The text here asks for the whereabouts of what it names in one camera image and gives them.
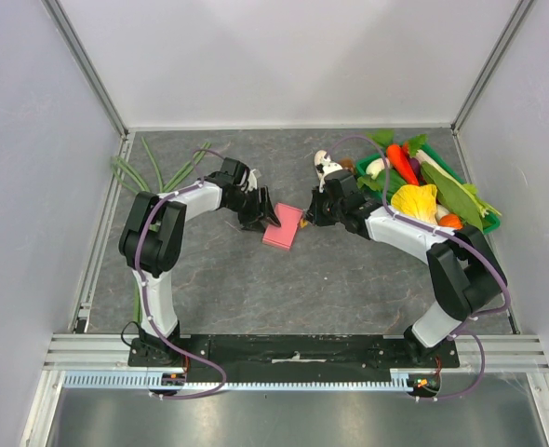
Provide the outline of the white radish toy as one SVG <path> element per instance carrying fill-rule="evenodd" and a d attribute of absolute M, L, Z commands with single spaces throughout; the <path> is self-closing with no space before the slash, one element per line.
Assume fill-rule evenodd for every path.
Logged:
<path fill-rule="evenodd" d="M 318 174 L 324 175 L 329 171 L 332 159 L 326 150 L 319 150 L 314 157 L 315 169 Z"/>

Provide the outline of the green leafy vegetable toy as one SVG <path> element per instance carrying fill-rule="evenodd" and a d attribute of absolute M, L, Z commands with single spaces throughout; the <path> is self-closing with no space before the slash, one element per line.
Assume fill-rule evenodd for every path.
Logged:
<path fill-rule="evenodd" d="M 391 204 L 393 195 L 407 183 L 394 169 L 384 171 L 376 180 L 372 180 L 367 174 L 358 176 L 356 184 L 359 190 L 368 198 L 382 204 L 382 193 L 386 191 L 387 204 Z"/>

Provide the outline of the orange pumpkin toy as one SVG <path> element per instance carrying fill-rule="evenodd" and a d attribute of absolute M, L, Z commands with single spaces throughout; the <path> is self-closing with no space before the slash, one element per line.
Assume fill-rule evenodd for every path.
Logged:
<path fill-rule="evenodd" d="M 438 225 L 454 229 L 462 229 L 463 223 L 461 219 L 453 213 L 446 214 L 438 220 Z"/>

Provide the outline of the green corn toy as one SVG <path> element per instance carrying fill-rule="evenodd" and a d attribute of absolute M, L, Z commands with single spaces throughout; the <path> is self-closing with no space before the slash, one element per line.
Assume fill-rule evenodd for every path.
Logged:
<path fill-rule="evenodd" d="M 460 183 L 430 162 L 422 163 L 421 174 L 425 181 L 437 187 L 438 202 L 456 214 L 464 224 L 485 233 L 498 225 L 499 212 L 477 195 L 473 184 Z"/>

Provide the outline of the pink express box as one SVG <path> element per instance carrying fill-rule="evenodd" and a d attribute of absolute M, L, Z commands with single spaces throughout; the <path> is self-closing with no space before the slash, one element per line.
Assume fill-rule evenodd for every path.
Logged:
<path fill-rule="evenodd" d="M 274 211 L 280 225 L 269 224 L 262 237 L 262 243 L 289 251 L 300 227 L 303 211 L 283 203 L 277 203 Z"/>

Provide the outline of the white turnip toy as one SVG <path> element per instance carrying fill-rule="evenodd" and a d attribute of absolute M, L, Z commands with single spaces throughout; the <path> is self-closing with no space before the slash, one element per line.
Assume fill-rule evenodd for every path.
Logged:
<path fill-rule="evenodd" d="M 379 157 L 374 159 L 368 164 L 366 168 L 366 174 L 372 180 L 376 180 L 382 172 L 391 168 L 392 168 L 392 164 L 390 163 L 387 157 Z"/>

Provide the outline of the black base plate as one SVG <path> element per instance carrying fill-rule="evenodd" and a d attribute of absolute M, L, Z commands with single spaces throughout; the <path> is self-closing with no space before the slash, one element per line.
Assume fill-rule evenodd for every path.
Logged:
<path fill-rule="evenodd" d="M 433 348 L 417 348 L 403 337 L 383 335 L 173 335 L 169 343 L 152 335 L 129 342 L 130 366 L 183 366 L 197 356 L 226 369 L 235 364 L 266 365 L 291 361 L 365 364 L 375 368 L 456 369 L 456 344 L 444 341 Z"/>

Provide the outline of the brown mushroom toy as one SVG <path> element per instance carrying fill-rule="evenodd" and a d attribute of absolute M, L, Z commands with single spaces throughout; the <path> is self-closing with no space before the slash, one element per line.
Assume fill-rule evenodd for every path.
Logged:
<path fill-rule="evenodd" d="M 339 164 L 344 169 L 354 169 L 355 168 L 355 163 L 351 158 L 344 158 L 344 159 L 339 161 Z"/>

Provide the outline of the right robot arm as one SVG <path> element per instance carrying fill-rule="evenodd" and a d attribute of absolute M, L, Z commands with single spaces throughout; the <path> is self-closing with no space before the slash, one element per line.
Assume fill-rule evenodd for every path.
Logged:
<path fill-rule="evenodd" d="M 409 218 L 368 199 L 346 169 L 318 175 L 306 219 L 316 226 L 342 224 L 349 233 L 385 243 L 428 266 L 435 302 L 405 331 L 403 355 L 417 367 L 436 355 L 436 347 L 498 295 L 507 281 L 484 235 L 466 225 L 460 230 Z"/>

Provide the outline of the orange carrot toy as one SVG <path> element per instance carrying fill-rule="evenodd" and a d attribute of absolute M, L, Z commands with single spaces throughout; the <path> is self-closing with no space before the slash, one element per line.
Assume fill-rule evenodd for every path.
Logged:
<path fill-rule="evenodd" d="M 389 145 L 386 149 L 386 156 L 406 183 L 416 186 L 420 185 L 417 175 L 409 164 L 408 158 L 400 145 Z"/>

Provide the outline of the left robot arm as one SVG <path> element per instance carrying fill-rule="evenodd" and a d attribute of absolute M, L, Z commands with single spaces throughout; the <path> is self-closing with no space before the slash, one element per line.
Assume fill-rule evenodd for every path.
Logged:
<path fill-rule="evenodd" d="M 226 157 L 221 167 L 182 189 L 159 195 L 136 195 L 119 240 L 119 252 L 132 269 L 141 299 L 141 333 L 151 340 L 149 356 L 170 366 L 181 355 L 173 338 L 179 319 L 172 299 L 171 271 L 181 255 L 187 222 L 205 213 L 227 209 L 242 228 L 264 232 L 281 225 L 268 188 L 258 185 L 256 171 Z"/>

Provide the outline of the yellow cabbage toy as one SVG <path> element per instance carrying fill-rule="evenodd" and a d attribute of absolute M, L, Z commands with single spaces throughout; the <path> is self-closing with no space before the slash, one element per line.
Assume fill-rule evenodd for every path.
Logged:
<path fill-rule="evenodd" d="M 391 206 L 409 217 L 436 225 L 436 196 L 437 187 L 433 184 L 424 186 L 406 184 L 393 194 Z"/>

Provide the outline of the green long beans bundle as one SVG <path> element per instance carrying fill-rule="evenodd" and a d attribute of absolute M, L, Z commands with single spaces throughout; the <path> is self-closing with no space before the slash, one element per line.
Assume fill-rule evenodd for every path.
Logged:
<path fill-rule="evenodd" d="M 143 149 L 153 166 L 158 191 L 160 193 L 175 191 L 176 187 L 179 186 L 194 170 L 193 163 L 198 164 L 206 155 L 208 149 L 211 148 L 210 142 L 203 143 L 200 148 L 194 152 L 192 161 L 185 162 L 184 165 L 180 169 L 178 169 L 170 179 L 165 181 L 161 169 L 159 168 L 157 159 L 154 156 L 154 152 L 150 148 L 148 142 L 144 138 L 141 138 L 141 142 Z M 112 174 L 119 183 L 119 185 L 125 188 L 134 196 L 140 192 L 152 192 L 152 188 L 149 183 L 123 157 L 112 157 L 110 166 Z"/>

